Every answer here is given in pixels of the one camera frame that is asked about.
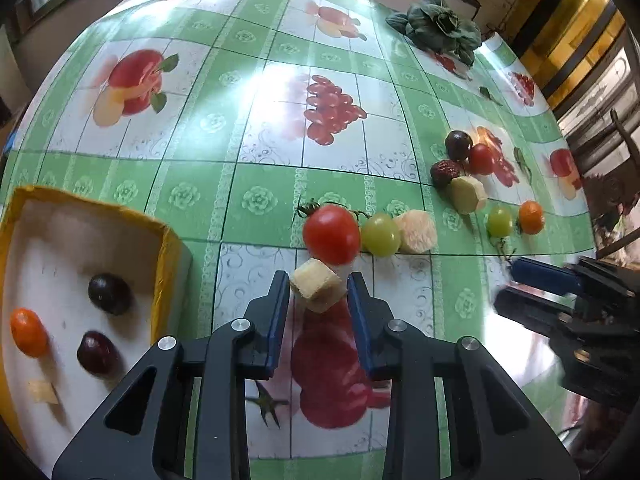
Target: dark red grape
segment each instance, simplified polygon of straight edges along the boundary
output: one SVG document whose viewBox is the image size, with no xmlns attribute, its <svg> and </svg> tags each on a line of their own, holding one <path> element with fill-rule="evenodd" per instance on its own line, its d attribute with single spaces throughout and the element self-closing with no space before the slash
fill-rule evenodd
<svg viewBox="0 0 640 480">
<path fill-rule="evenodd" d="M 322 137 L 326 137 L 329 134 L 326 126 L 322 126 L 319 123 L 312 123 L 306 130 L 306 136 L 311 140 L 318 140 Z"/>
<path fill-rule="evenodd" d="M 303 115 L 309 119 L 312 123 L 323 124 L 324 119 L 322 118 L 322 114 L 318 110 L 312 110 L 311 108 L 305 110 Z"/>
<path fill-rule="evenodd" d="M 118 351 L 107 336 L 89 330 L 82 336 L 76 358 L 81 367 L 89 373 L 109 374 L 118 362 Z"/>
<path fill-rule="evenodd" d="M 444 145 L 451 160 L 465 160 L 469 156 L 469 150 L 473 140 L 466 132 L 453 130 L 444 140 Z"/>
<path fill-rule="evenodd" d="M 320 84 L 323 84 L 323 85 L 332 85 L 333 84 L 330 79 L 325 78 L 323 75 L 315 74 L 315 75 L 311 76 L 311 79 L 313 79 L 316 83 L 320 83 Z"/>
</svg>

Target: cherry tomato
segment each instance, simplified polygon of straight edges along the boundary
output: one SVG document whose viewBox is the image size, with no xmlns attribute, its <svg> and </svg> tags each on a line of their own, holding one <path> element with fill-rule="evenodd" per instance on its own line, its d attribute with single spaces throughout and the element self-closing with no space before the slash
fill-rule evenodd
<svg viewBox="0 0 640 480">
<path fill-rule="evenodd" d="M 358 223 L 351 212 L 335 204 L 321 206 L 306 219 L 302 239 L 314 258 L 329 265 L 348 264 L 360 251 Z"/>
<path fill-rule="evenodd" d="M 27 308 L 11 313 L 11 335 L 19 350 L 29 357 L 41 357 L 49 349 L 49 337 L 38 315 Z"/>
<path fill-rule="evenodd" d="M 482 142 L 474 144 L 469 150 L 469 169 L 471 173 L 490 175 L 494 172 L 494 153 Z"/>
</svg>

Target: leaf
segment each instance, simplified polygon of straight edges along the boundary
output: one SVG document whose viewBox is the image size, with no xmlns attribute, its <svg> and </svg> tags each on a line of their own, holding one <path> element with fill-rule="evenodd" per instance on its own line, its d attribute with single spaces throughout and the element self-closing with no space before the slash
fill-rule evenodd
<svg viewBox="0 0 640 480">
<path fill-rule="evenodd" d="M 468 67 L 472 67 L 474 65 L 474 61 L 476 60 L 476 55 L 474 54 L 473 50 L 466 50 L 465 48 L 458 46 L 458 48 L 455 51 L 455 54 L 456 56 L 458 56 L 458 59 Z"/>
<path fill-rule="evenodd" d="M 489 99 L 489 101 L 493 101 L 494 103 L 496 103 L 498 106 L 502 106 L 502 103 L 497 101 L 494 96 L 491 95 L 491 92 L 489 92 L 489 89 L 486 86 L 481 86 L 479 88 L 480 91 L 480 95 L 486 99 Z"/>
<path fill-rule="evenodd" d="M 460 20 L 458 31 L 460 33 L 458 43 L 465 50 L 475 50 L 482 45 L 480 28 L 472 20 Z"/>
<path fill-rule="evenodd" d="M 152 92 L 149 101 L 151 102 L 151 107 L 154 109 L 154 112 L 159 114 L 166 104 L 166 94 L 164 92 Z"/>
<path fill-rule="evenodd" d="M 386 17 L 386 24 L 397 30 L 400 34 L 406 35 L 405 27 L 409 23 L 409 20 L 406 17 L 406 14 L 402 12 L 394 12 Z"/>
<path fill-rule="evenodd" d="M 449 9 L 449 6 L 445 0 L 420 0 L 420 8 L 422 12 L 434 19 L 436 15 Z"/>
<path fill-rule="evenodd" d="M 520 168 L 520 171 L 524 173 L 525 177 L 527 177 L 527 180 L 529 181 L 529 185 L 531 185 L 531 181 L 533 180 L 531 168 L 527 165 L 527 161 L 524 158 L 522 150 L 517 146 L 513 149 L 513 158 L 516 159 L 516 163 Z"/>
<path fill-rule="evenodd" d="M 171 70 L 178 66 L 179 60 L 180 57 L 177 54 L 173 54 L 172 56 L 163 59 L 156 67 L 156 72 L 171 72 Z"/>
</svg>

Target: food item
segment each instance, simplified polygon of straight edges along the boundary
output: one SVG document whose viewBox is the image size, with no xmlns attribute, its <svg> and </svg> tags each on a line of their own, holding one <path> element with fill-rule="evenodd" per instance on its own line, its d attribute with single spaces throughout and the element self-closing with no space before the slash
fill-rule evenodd
<svg viewBox="0 0 640 480">
<path fill-rule="evenodd" d="M 306 102 L 316 109 L 308 108 L 303 113 L 311 122 L 306 136 L 321 146 L 327 146 L 334 142 L 334 135 L 358 118 L 366 119 L 367 113 L 353 104 L 353 97 L 343 94 L 342 88 L 334 85 L 330 79 L 318 74 L 311 76 L 311 79 L 314 82 L 306 89 L 312 95 L 306 98 Z"/>
<path fill-rule="evenodd" d="M 460 130 L 453 130 L 444 140 L 444 145 L 451 160 L 465 160 L 473 145 L 471 137 Z"/>
<path fill-rule="evenodd" d="M 162 72 L 171 72 L 178 55 L 164 58 L 161 52 L 142 48 L 123 57 L 111 70 L 107 86 L 94 106 L 98 126 L 113 126 L 121 116 L 130 116 L 151 106 L 156 113 L 166 104 L 161 92 Z"/>
<path fill-rule="evenodd" d="M 348 264 L 360 251 L 360 229 L 350 211 L 324 204 L 302 226 L 302 239 L 314 258 L 329 265 Z"/>
<path fill-rule="evenodd" d="M 513 217 L 511 211 L 503 206 L 496 206 L 491 209 L 486 220 L 486 230 L 489 236 L 504 238 L 513 231 Z"/>
<path fill-rule="evenodd" d="M 400 229 L 388 214 L 375 213 L 362 226 L 362 243 L 374 256 L 391 256 L 400 248 Z"/>
<path fill-rule="evenodd" d="M 509 72 L 509 80 L 525 106 L 533 106 L 533 95 L 536 91 L 533 79 L 518 72 Z"/>
<path fill-rule="evenodd" d="M 494 152 L 486 144 L 478 142 L 469 150 L 471 173 L 491 175 L 494 172 Z"/>
<path fill-rule="evenodd" d="M 10 325 L 20 352 L 29 357 L 41 357 L 49 351 L 49 336 L 33 310 L 16 308 L 11 313 Z"/>
<path fill-rule="evenodd" d="M 115 370 L 118 363 L 118 351 L 111 339 L 103 333 L 89 330 L 82 336 L 76 358 L 87 372 L 105 375 Z"/>
<path fill-rule="evenodd" d="M 486 144 L 494 154 L 494 175 L 506 187 L 512 187 L 513 184 L 519 184 L 520 179 L 516 175 L 515 168 L 506 158 L 502 152 L 502 141 L 496 137 L 491 130 L 484 126 L 478 126 L 476 128 L 478 133 L 478 143 L 482 142 Z"/>
<path fill-rule="evenodd" d="M 305 308 L 321 314 L 347 293 L 338 275 L 320 260 L 307 260 L 290 280 L 291 289 Z"/>
<path fill-rule="evenodd" d="M 358 422 L 367 408 L 390 405 L 388 385 L 378 387 L 360 367 L 345 298 L 324 314 L 305 310 L 290 370 L 302 389 L 300 410 L 317 428 L 346 428 Z"/>
<path fill-rule="evenodd" d="M 453 207 L 461 215 L 468 215 L 483 208 L 487 199 L 482 182 L 472 176 L 454 178 L 447 189 Z"/>
<path fill-rule="evenodd" d="M 56 391 L 49 381 L 33 380 L 27 382 L 27 391 L 33 402 L 46 402 L 47 404 L 59 404 Z"/>
<path fill-rule="evenodd" d="M 96 274 L 89 281 L 89 299 L 109 314 L 124 314 L 133 301 L 131 289 L 120 276 L 110 272 Z"/>
<path fill-rule="evenodd" d="M 439 189 L 447 187 L 460 176 L 460 166 L 453 160 L 440 160 L 431 167 L 431 181 Z"/>
<path fill-rule="evenodd" d="M 537 235 L 545 226 L 542 206 L 533 200 L 527 200 L 518 210 L 518 224 L 527 235 Z"/>
<path fill-rule="evenodd" d="M 423 254 L 438 244 L 436 224 L 431 215 L 419 209 L 410 209 L 394 218 L 400 229 L 400 250 Z"/>
</svg>

